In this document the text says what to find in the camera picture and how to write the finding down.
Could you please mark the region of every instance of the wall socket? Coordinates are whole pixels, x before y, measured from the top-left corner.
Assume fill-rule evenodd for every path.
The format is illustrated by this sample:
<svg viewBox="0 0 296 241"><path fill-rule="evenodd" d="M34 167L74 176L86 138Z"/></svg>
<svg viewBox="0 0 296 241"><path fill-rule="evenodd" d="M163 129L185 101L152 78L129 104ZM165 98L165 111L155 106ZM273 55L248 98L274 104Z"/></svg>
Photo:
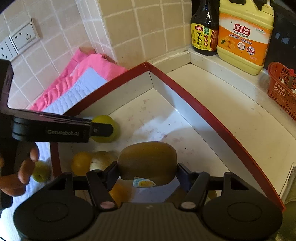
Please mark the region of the wall socket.
<svg viewBox="0 0 296 241"><path fill-rule="evenodd" d="M17 52L13 47L10 38L7 36L0 43L0 59L12 61L17 56Z"/></svg>
<svg viewBox="0 0 296 241"><path fill-rule="evenodd" d="M16 29L11 35L10 39L18 54L21 54L26 49L35 44L40 38L36 31L33 20L24 23Z"/></svg>

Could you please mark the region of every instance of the bottle cap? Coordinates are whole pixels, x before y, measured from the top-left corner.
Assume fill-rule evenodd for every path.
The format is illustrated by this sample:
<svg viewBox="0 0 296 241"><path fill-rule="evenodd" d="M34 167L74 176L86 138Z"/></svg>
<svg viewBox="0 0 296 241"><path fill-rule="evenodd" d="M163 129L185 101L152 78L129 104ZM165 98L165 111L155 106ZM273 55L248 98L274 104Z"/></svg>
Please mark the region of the bottle cap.
<svg viewBox="0 0 296 241"><path fill-rule="evenodd" d="M264 4L262 6L261 11L266 12L266 13L274 16L274 11L273 11L272 7L271 6L268 6L267 4Z"/></svg>

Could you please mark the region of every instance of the black bottle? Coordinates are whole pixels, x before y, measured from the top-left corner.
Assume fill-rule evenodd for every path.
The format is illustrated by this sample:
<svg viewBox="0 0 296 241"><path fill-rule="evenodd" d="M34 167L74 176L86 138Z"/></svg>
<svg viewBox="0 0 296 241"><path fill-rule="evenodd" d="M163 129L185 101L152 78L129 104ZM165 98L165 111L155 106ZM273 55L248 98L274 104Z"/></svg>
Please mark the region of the black bottle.
<svg viewBox="0 0 296 241"><path fill-rule="evenodd" d="M192 45L196 52L212 56L217 53L219 12L217 0L201 0L191 18Z"/></svg>

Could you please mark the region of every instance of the human hand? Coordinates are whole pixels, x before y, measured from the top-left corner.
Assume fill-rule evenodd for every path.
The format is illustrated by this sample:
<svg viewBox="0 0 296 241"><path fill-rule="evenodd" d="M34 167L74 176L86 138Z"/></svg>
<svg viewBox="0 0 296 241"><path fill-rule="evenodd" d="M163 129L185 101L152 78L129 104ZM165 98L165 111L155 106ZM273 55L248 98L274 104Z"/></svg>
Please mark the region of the human hand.
<svg viewBox="0 0 296 241"><path fill-rule="evenodd" d="M33 147L29 156L22 162L17 174L0 177L0 189L10 196L21 196L26 192L26 185L29 184L35 162L39 159L39 149ZM0 168L4 166L4 159L0 154Z"/></svg>

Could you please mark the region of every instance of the pink towel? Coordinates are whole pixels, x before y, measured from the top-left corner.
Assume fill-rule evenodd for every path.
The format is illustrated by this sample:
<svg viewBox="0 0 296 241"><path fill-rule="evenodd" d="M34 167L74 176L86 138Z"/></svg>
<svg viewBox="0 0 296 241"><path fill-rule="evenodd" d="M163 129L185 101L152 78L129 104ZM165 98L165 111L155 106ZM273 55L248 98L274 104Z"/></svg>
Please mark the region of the pink towel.
<svg viewBox="0 0 296 241"><path fill-rule="evenodd" d="M127 71L107 59L107 55L96 54L94 51L85 54L78 49L61 75L42 93L30 110L44 110L67 92L88 68L93 68L106 81Z"/></svg>

